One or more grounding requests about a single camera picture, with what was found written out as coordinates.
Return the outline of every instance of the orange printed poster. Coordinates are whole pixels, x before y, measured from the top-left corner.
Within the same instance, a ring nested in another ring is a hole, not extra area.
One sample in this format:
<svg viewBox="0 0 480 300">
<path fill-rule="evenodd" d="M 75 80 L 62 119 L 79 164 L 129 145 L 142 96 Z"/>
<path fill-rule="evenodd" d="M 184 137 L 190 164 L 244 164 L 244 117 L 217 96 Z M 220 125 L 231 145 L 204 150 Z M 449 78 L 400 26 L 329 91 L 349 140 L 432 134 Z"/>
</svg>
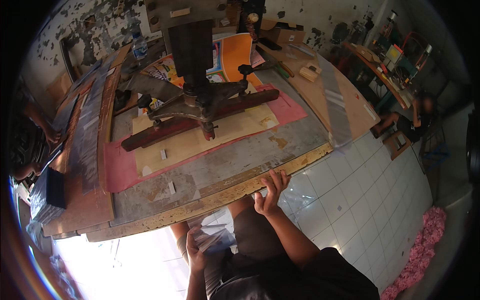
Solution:
<svg viewBox="0 0 480 300">
<path fill-rule="evenodd" d="M 250 54 L 252 51 L 252 38 L 248 33 L 240 33 L 233 36 L 224 37 L 213 41 L 213 68 L 206 70 L 207 78 L 211 83 L 235 82 L 243 78 L 238 71 L 240 65 L 251 65 Z M 148 74 L 155 78 L 169 81 L 174 85 L 183 88 L 185 81 L 183 77 L 177 76 L 175 63 L 171 54 L 158 59 L 142 70 L 143 74 Z M 247 80 L 253 85 L 261 85 L 262 82 L 252 73 L 247 76 Z M 158 99 L 152 99 L 151 108 L 156 108 L 161 104 Z M 139 108 L 139 115 L 145 114 L 145 108 Z"/>
</svg>

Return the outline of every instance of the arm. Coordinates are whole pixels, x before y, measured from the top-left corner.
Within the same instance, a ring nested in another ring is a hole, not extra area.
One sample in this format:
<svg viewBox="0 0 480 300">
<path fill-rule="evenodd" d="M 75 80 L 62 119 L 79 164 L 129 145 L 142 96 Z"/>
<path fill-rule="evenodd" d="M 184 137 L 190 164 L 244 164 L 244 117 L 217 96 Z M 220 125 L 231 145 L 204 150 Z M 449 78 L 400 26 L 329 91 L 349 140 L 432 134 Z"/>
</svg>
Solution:
<svg viewBox="0 0 480 300">
<path fill-rule="evenodd" d="M 56 143 L 60 139 L 60 133 L 55 132 L 52 126 L 45 120 L 40 111 L 30 102 L 27 103 L 24 114 L 31 118 L 35 124 L 40 126 L 40 128 L 45 132 L 45 137 L 48 141 Z"/>
<path fill-rule="evenodd" d="M 417 108 L 418 102 L 416 99 L 413 99 L 412 106 L 413 106 L 413 127 L 420 127 L 421 121 L 419 120 L 419 116 L 418 116 L 418 108 Z"/>
<path fill-rule="evenodd" d="M 277 202 L 281 192 L 288 186 L 290 176 L 285 171 L 281 177 L 270 170 L 273 182 L 262 178 L 262 183 L 267 186 L 268 194 L 265 198 L 255 193 L 255 210 L 264 215 L 274 228 L 288 257 L 300 269 L 311 262 L 319 253 L 320 249 L 315 246 L 285 215 L 278 207 Z"/>
<path fill-rule="evenodd" d="M 198 249 L 193 234 L 200 229 L 196 226 L 187 233 L 187 254 L 188 265 L 190 267 L 188 275 L 188 288 L 186 300 L 206 300 L 207 292 L 205 289 L 205 268 L 207 258 Z"/>
<path fill-rule="evenodd" d="M 30 175 L 30 173 L 35 172 L 35 175 L 40 175 L 40 172 L 42 171 L 40 164 L 36 162 L 29 163 L 28 165 L 25 165 L 23 167 L 18 168 L 14 173 L 13 173 L 13 178 L 15 178 L 18 181 L 23 180 L 25 177 Z"/>
</svg>

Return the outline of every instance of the black t-shirt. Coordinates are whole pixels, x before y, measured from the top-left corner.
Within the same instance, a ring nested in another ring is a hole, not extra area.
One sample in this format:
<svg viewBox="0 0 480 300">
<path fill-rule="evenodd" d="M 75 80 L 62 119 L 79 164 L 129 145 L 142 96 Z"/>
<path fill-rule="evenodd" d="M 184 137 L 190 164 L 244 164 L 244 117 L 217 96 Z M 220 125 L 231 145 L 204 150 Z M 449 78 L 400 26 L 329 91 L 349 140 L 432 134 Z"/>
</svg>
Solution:
<svg viewBox="0 0 480 300">
<path fill-rule="evenodd" d="M 432 116 L 430 114 L 421 113 L 418 116 L 420 123 L 419 127 L 411 126 L 413 132 L 411 133 L 412 138 L 414 139 L 413 142 L 419 141 L 420 138 L 427 132 L 428 128 L 430 127 L 430 123 L 432 122 Z"/>
<path fill-rule="evenodd" d="M 377 287 L 335 248 L 324 248 L 303 271 L 262 269 L 219 286 L 210 300 L 375 299 Z"/>
</svg>

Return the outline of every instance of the cardboard box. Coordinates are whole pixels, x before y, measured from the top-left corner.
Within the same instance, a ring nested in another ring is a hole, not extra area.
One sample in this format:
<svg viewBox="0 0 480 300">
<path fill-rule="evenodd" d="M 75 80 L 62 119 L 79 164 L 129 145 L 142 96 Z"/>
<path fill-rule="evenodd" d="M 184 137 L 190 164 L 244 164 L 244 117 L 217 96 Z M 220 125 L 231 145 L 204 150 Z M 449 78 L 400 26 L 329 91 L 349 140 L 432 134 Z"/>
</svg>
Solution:
<svg viewBox="0 0 480 300">
<path fill-rule="evenodd" d="M 263 18 L 260 36 L 274 43 L 301 43 L 305 37 L 305 31 L 303 31 L 303 25 Z"/>
<path fill-rule="evenodd" d="M 377 63 L 382 62 L 375 53 L 373 53 L 370 49 L 362 45 L 357 45 L 357 52 L 360 53 L 360 55 L 362 55 L 368 61 L 377 62 Z"/>
</svg>

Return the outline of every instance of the water bottle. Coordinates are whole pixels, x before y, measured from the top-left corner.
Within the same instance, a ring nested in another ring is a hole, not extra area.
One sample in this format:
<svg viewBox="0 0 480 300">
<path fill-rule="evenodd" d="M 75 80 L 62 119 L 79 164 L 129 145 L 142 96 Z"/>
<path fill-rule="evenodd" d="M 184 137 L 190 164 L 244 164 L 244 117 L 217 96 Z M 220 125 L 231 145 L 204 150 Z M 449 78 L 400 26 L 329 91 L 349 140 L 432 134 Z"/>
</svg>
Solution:
<svg viewBox="0 0 480 300">
<path fill-rule="evenodd" d="M 140 34 L 140 32 L 132 33 L 133 42 L 132 42 L 132 51 L 136 59 L 141 60 L 147 56 L 147 42 Z"/>
</svg>

